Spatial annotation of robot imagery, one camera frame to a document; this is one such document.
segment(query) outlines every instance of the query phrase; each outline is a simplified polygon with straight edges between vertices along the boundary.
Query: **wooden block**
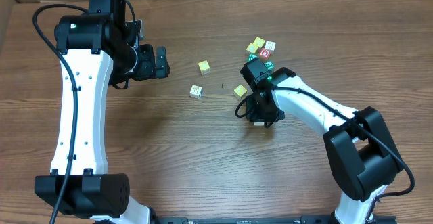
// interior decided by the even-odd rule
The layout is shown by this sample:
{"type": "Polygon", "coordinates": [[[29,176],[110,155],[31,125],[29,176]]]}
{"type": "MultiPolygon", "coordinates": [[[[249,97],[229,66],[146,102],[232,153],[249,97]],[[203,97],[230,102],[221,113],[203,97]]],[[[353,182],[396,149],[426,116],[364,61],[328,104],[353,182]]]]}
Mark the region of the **wooden block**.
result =
{"type": "Polygon", "coordinates": [[[254,58],[258,58],[258,56],[250,54],[250,56],[247,59],[247,62],[252,61],[254,58]]]}
{"type": "Polygon", "coordinates": [[[265,44],[265,40],[257,37],[256,40],[254,40],[253,44],[257,45],[258,49],[262,49],[263,45],[265,44]]]}
{"type": "Polygon", "coordinates": [[[250,54],[255,54],[258,50],[258,46],[255,44],[250,43],[250,45],[246,48],[246,54],[250,55],[250,54]]]}
{"type": "Polygon", "coordinates": [[[270,51],[266,50],[265,48],[262,48],[258,57],[262,62],[266,62],[269,59],[270,55],[271,55],[270,51]]]}
{"type": "Polygon", "coordinates": [[[200,86],[197,85],[193,85],[191,88],[191,91],[189,92],[189,95],[191,97],[200,99],[202,97],[203,94],[203,89],[200,86]]]}
{"type": "Polygon", "coordinates": [[[273,65],[273,63],[272,63],[272,61],[271,60],[269,60],[269,61],[267,61],[267,62],[265,62],[265,66],[266,66],[266,68],[268,69],[268,70],[273,70],[274,69],[274,65],[273,65]]]}
{"type": "Polygon", "coordinates": [[[235,96],[238,99],[242,99],[244,96],[246,95],[246,89],[244,86],[239,85],[236,89],[235,89],[235,96]]]}
{"type": "Polygon", "coordinates": [[[200,72],[202,73],[202,75],[208,74],[210,72],[210,66],[207,60],[203,62],[199,62],[198,66],[200,68],[200,72]]]}
{"type": "Polygon", "coordinates": [[[265,49],[271,52],[271,55],[273,55],[273,52],[275,51],[275,42],[272,41],[266,41],[265,49]]]}

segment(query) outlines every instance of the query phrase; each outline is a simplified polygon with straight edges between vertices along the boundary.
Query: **small cube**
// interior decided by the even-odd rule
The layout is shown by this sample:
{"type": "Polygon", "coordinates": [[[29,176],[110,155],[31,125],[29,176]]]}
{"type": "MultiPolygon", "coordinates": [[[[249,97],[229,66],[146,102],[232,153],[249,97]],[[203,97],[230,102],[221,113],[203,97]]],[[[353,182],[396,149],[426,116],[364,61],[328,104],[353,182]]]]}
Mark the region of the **small cube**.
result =
{"type": "Polygon", "coordinates": [[[273,52],[275,51],[275,42],[272,41],[266,41],[265,49],[271,52],[271,55],[273,55],[273,52]]]}
{"type": "Polygon", "coordinates": [[[250,56],[248,57],[247,62],[252,61],[254,58],[258,58],[258,56],[257,56],[257,55],[252,55],[252,54],[250,54],[250,56]]]}
{"type": "Polygon", "coordinates": [[[235,89],[235,96],[238,99],[242,99],[243,96],[246,95],[246,89],[244,86],[239,85],[236,89],[235,89]]]}
{"type": "Polygon", "coordinates": [[[254,40],[253,44],[257,45],[259,49],[262,49],[263,45],[265,44],[265,40],[260,37],[257,37],[256,40],[254,40]]]}
{"type": "Polygon", "coordinates": [[[274,67],[275,67],[275,66],[273,65],[273,63],[272,63],[271,60],[265,62],[265,66],[266,66],[266,68],[267,68],[268,70],[273,70],[274,67]]]}
{"type": "Polygon", "coordinates": [[[203,89],[200,86],[193,85],[189,95],[193,98],[200,99],[203,94],[203,89]]]}
{"type": "Polygon", "coordinates": [[[202,73],[202,75],[208,74],[210,72],[210,66],[207,60],[203,62],[199,62],[198,66],[200,68],[200,72],[202,73]]]}
{"type": "Polygon", "coordinates": [[[262,48],[258,57],[260,58],[260,60],[262,60],[262,62],[266,62],[269,59],[270,55],[271,55],[270,51],[266,50],[265,48],[262,48]]]}
{"type": "Polygon", "coordinates": [[[246,54],[250,55],[250,54],[255,54],[258,50],[258,46],[255,44],[250,43],[250,45],[246,48],[246,54]]]}

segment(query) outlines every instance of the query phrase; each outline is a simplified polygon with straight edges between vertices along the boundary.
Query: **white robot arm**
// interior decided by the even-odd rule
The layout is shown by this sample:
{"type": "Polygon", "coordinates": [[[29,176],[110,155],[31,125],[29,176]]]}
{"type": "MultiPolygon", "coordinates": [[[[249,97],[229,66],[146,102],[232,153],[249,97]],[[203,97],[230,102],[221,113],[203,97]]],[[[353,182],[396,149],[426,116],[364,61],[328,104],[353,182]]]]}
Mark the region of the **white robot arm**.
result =
{"type": "Polygon", "coordinates": [[[411,178],[408,191],[413,189],[413,175],[401,160],[382,116],[373,108],[358,111],[343,106],[311,89],[291,70],[271,72],[257,58],[245,64],[241,75],[253,94],[239,104],[236,116],[270,127],[289,113],[323,136],[332,175],[343,190],[332,213],[334,223],[372,222],[376,201],[403,169],[411,178]],[[246,113],[239,115],[243,103],[246,113]],[[369,144],[357,151],[353,143],[360,139],[368,139],[369,144]]]}
{"type": "MultiPolygon", "coordinates": [[[[291,87],[296,89],[302,89],[317,96],[319,99],[324,101],[326,104],[333,108],[336,108],[340,113],[348,118],[354,116],[354,112],[357,110],[347,106],[343,106],[337,102],[334,102],[324,95],[311,89],[308,85],[302,81],[299,76],[293,76],[286,78],[282,82],[278,83],[278,87],[291,87]]],[[[310,128],[312,128],[320,136],[324,135],[329,131],[331,126],[343,125],[346,121],[336,116],[333,112],[330,112],[327,108],[324,108],[313,98],[295,91],[285,90],[273,90],[272,96],[277,107],[284,111],[299,118],[310,128]]],[[[353,139],[353,143],[358,141],[358,138],[353,139]]],[[[373,202],[373,197],[383,193],[386,185],[377,188],[371,193],[370,198],[366,201],[353,200],[342,192],[340,204],[338,205],[334,216],[336,220],[341,224],[364,224],[368,210],[373,202]]],[[[373,215],[370,215],[368,219],[372,220],[373,215]]]]}
{"type": "Polygon", "coordinates": [[[49,176],[35,177],[35,193],[65,215],[111,223],[149,224],[152,211],[130,197],[125,174],[108,174],[104,125],[108,86],[126,89],[129,79],[162,79],[170,74],[164,47],[140,45],[142,21],[127,0],[90,0],[89,10],[64,4],[46,5],[33,24],[59,57],[62,67],[60,132],[49,176]],[[126,4],[132,22],[125,22],[126,4]],[[84,12],[63,16],[55,28],[57,46],[37,25],[43,10],[67,7],[84,12]]]}

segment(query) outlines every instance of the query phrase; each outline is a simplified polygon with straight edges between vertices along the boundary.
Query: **red block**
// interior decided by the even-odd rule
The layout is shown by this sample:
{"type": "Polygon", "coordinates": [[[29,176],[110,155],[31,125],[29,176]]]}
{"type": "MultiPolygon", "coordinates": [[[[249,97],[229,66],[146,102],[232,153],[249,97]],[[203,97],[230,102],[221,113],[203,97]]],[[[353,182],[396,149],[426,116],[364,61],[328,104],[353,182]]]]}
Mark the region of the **red block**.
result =
{"type": "Polygon", "coordinates": [[[260,50],[260,54],[258,55],[258,57],[260,58],[260,60],[262,62],[265,62],[269,59],[269,56],[271,55],[271,52],[266,50],[265,48],[262,48],[260,50]]]}

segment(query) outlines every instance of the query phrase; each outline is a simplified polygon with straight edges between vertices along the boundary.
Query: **yellow block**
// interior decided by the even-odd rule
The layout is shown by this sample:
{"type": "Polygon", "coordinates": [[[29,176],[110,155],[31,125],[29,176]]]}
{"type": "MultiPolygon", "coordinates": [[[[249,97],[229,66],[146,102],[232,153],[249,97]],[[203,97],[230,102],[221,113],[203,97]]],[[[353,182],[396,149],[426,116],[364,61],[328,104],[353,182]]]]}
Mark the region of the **yellow block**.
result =
{"type": "Polygon", "coordinates": [[[245,96],[245,95],[246,95],[246,89],[245,89],[245,87],[242,86],[242,85],[239,85],[239,86],[235,89],[235,96],[236,96],[238,99],[242,99],[243,96],[245,96]]]}
{"type": "Polygon", "coordinates": [[[249,55],[249,54],[254,55],[257,52],[257,50],[258,50],[258,46],[253,44],[253,43],[250,43],[250,45],[246,48],[246,54],[247,55],[249,55]]]}
{"type": "Polygon", "coordinates": [[[210,72],[210,66],[208,61],[199,62],[198,66],[200,67],[200,72],[202,75],[208,74],[210,72]]]}
{"type": "Polygon", "coordinates": [[[257,45],[259,49],[262,49],[262,46],[265,44],[265,40],[260,37],[257,37],[253,44],[257,45]]]}

